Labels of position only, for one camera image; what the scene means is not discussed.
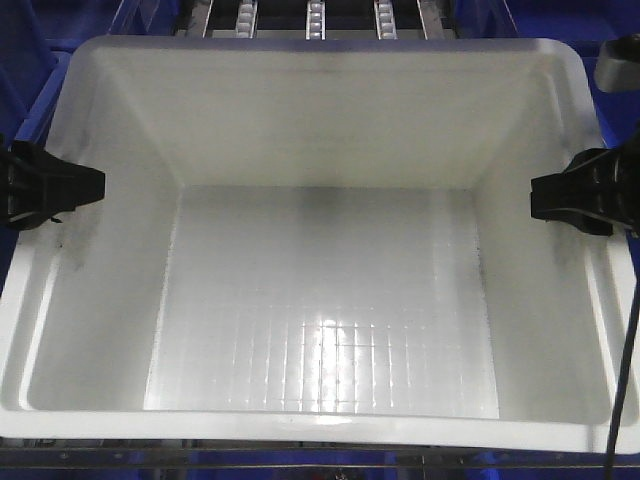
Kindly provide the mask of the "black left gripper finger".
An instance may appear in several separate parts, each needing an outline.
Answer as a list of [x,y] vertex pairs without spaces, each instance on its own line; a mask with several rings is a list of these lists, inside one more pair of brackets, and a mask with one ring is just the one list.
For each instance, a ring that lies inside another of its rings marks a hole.
[[106,175],[16,140],[1,149],[1,221],[30,212],[57,216],[105,197]]
[[30,212],[8,219],[7,227],[14,231],[28,231],[38,228],[46,222],[59,224],[61,220],[50,214]]

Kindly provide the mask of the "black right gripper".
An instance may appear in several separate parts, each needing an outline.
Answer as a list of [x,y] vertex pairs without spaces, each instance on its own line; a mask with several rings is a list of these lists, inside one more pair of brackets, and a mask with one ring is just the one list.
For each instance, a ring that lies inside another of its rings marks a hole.
[[560,173],[531,180],[531,217],[568,224],[582,233],[611,236],[610,223],[639,229],[639,143],[591,148]]

